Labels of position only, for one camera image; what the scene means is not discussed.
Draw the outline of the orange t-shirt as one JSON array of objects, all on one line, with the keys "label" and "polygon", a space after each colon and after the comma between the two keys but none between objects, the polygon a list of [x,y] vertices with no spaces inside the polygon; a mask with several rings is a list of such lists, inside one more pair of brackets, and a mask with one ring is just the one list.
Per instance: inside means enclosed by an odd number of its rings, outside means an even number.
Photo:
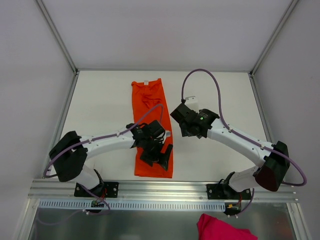
[{"label": "orange t-shirt", "polygon": [[[131,86],[131,101],[134,122],[138,122],[138,120],[140,120],[142,116],[146,114],[151,108],[160,104],[162,106],[155,108],[143,119],[142,122],[149,124],[154,120],[158,120],[165,130],[172,132],[172,124],[162,80],[159,78],[154,81],[149,81],[148,83],[133,81],[131,83]],[[159,164],[155,163],[153,164],[153,166],[150,166],[142,161],[140,159],[142,152],[143,150],[141,148],[137,149],[134,167],[135,176],[168,179],[171,179],[173,177],[173,153],[170,154],[170,158],[168,161],[168,170],[165,170]]]}]

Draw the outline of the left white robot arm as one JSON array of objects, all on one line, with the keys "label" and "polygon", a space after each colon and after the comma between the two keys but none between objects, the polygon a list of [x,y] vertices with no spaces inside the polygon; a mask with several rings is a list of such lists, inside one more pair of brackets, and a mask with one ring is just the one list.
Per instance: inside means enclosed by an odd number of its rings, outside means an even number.
[{"label": "left white robot arm", "polygon": [[76,183],[75,197],[112,198],[110,187],[96,169],[86,166],[86,161],[107,152],[136,148],[142,151],[144,163],[167,171],[173,150],[173,144],[166,143],[170,136],[158,120],[130,123],[106,135],[80,136],[69,131],[50,150],[49,158],[60,182]]}]

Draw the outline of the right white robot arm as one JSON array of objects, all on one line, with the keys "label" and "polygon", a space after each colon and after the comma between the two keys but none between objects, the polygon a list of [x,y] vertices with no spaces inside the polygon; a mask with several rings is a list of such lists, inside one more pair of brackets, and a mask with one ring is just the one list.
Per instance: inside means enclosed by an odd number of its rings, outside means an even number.
[{"label": "right white robot arm", "polygon": [[178,123],[183,137],[215,140],[249,159],[254,166],[241,172],[231,172],[217,188],[218,195],[232,200],[247,189],[262,187],[270,192],[278,191],[290,167],[285,143],[276,144],[254,140],[243,133],[235,133],[226,127],[217,113],[208,109],[194,111],[184,103],[170,114]]}]

